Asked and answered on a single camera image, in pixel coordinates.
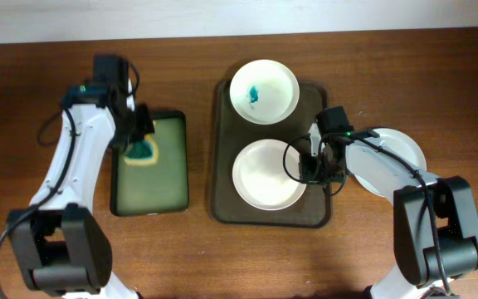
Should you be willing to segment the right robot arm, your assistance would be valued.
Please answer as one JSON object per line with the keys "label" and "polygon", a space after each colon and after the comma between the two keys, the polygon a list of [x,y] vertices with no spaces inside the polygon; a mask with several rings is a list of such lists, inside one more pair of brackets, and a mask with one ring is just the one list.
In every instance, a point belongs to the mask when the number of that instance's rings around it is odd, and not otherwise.
{"label": "right robot arm", "polygon": [[465,179],[404,159],[376,130],[355,130],[341,106],[319,112],[305,139],[300,182],[329,187],[354,175],[393,206],[396,264],[363,297],[451,298],[450,283],[478,270],[478,213]]}

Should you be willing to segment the green yellow sponge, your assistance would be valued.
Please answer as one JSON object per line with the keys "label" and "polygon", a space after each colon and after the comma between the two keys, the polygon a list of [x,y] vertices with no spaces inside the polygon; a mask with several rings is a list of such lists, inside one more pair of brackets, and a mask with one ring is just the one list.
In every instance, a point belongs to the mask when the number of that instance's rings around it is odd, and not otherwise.
{"label": "green yellow sponge", "polygon": [[127,165],[150,166],[158,163],[159,148],[152,135],[146,135],[142,140],[130,144],[123,158]]}

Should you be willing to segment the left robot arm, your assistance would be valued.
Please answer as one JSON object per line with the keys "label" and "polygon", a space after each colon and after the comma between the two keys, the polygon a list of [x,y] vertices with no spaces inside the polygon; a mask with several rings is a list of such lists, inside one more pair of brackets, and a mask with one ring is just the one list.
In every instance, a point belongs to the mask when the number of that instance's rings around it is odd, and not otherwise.
{"label": "left robot arm", "polygon": [[[93,217],[93,200],[107,149],[148,141],[154,124],[135,102],[133,63],[97,54],[93,76],[61,98],[62,127],[41,187],[25,209],[7,216],[0,237],[12,244],[31,291],[62,298],[138,298],[114,273],[110,242]],[[5,294],[0,283],[0,297]]]}

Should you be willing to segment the white plate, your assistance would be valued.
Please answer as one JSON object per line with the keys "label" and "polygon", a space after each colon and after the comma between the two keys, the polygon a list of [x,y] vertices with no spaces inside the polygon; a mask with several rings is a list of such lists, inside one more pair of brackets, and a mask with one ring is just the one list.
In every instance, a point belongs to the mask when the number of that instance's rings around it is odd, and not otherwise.
{"label": "white plate", "polygon": [[254,208],[277,211],[296,203],[306,185],[300,174],[299,152],[280,140],[257,140],[246,146],[232,166],[232,182],[240,197]]}
{"label": "white plate", "polygon": [[273,125],[295,110],[300,88],[287,66],[273,60],[255,60],[235,73],[229,97],[243,119],[257,125]]}
{"label": "white plate", "polygon": [[420,146],[402,131],[389,128],[373,128],[394,154],[399,155],[420,169],[427,169],[427,161]]}

